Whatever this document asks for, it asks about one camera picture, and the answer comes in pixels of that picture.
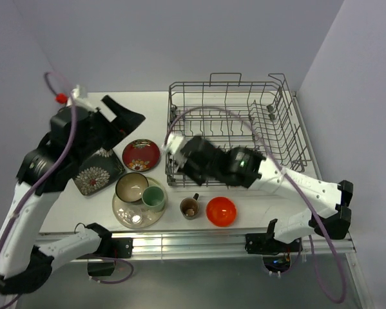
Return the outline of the large cream round plate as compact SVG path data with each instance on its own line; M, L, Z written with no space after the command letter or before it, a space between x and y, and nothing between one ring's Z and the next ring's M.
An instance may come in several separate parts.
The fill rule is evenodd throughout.
M116 219L129 229L144 229L161 219L167 206L168 195L164 186L156 179L147 177L150 185L160 187L164 191L164 207L160 212L148 210L142 201L127 203L114 194L112 210Z

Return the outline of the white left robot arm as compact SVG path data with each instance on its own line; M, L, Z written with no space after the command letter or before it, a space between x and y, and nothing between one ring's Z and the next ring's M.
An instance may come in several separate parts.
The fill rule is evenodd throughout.
M35 243L50 209L78 175L82 163L99 149L113 149L145 119L109 96L103 97L102 103L114 114L113 120L99 108L72 103L50 119L49 132L25 156L0 230L1 295L30 294L74 259L112 253L111 232L97 223L47 245Z

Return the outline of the clear glass cup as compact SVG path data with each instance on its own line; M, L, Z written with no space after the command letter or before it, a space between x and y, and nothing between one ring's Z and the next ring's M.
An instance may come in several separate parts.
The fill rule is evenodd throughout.
M138 226L143 222L143 213L138 207L128 207L124 211L123 220L128 225Z

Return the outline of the dark bowl beige inside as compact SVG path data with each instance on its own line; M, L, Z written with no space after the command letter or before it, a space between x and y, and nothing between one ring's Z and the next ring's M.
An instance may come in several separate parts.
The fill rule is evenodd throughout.
M135 203L142 198L148 188L148 179L140 173L128 173L122 176L115 185L118 199L126 203Z

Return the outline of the aluminium frame rail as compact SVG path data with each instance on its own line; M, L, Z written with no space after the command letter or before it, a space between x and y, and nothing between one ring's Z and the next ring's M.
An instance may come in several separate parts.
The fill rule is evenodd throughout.
M89 279L85 260L74 261L18 308L372 308L353 245L303 241L291 269L267 271L272 258L245 250L244 230L132 234L128 264L119 264L114 285Z

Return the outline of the light green cup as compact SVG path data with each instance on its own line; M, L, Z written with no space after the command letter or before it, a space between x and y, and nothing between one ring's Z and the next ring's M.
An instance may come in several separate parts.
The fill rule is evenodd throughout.
M152 212L160 212L165 205L164 191L157 186L147 187L142 194L144 206Z

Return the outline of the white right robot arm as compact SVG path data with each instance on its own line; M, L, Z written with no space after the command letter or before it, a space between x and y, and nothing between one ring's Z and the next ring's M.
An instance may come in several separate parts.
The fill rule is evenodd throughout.
M313 233L331 240L346 237L351 226L352 182L325 182L278 165L270 156L246 147L225 151L202 136L170 134L166 152L178 170L203 185L215 180L229 187L264 191L306 205L306 210L269 222L265 243L274 251Z

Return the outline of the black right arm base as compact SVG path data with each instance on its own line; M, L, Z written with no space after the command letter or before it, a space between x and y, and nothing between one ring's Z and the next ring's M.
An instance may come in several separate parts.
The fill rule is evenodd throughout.
M270 277L281 278L298 262L303 249L300 238L287 244L268 238L266 233L249 233L245 239L245 251L262 257L262 267Z

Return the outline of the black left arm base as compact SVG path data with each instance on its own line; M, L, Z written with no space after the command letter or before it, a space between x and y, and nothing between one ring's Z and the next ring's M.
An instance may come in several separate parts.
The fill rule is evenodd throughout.
M125 277L133 273L133 267L128 259L132 256L132 238L111 238L110 244L99 252L85 254L79 260L86 260L86 269L89 277L100 281L118 281L117 277L123 272Z

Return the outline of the red floral round plate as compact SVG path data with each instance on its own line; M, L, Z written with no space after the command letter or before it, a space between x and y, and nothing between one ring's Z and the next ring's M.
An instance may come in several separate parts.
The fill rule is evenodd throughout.
M148 139L130 142L122 152L122 162L131 171L138 173L153 169L160 161L158 145Z

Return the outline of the dark brown mug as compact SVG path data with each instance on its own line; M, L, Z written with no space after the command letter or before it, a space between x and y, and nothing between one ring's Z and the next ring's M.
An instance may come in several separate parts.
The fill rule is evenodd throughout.
M191 198L184 198L180 203L180 211L187 220L194 220L199 213L200 204L198 202L199 193L195 193Z

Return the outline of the black floral square plate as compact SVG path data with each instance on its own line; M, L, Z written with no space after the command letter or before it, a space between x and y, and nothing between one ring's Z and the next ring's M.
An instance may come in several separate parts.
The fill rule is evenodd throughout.
M83 196L91 196L116 182L125 173L124 165L115 151L100 148L82 163L73 182Z

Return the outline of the orange plastic bowl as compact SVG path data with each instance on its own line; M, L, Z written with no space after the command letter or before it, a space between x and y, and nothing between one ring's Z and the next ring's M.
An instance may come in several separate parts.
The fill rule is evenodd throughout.
M217 227L232 225L236 216L236 206L229 198L219 196L211 199L206 205L206 217Z

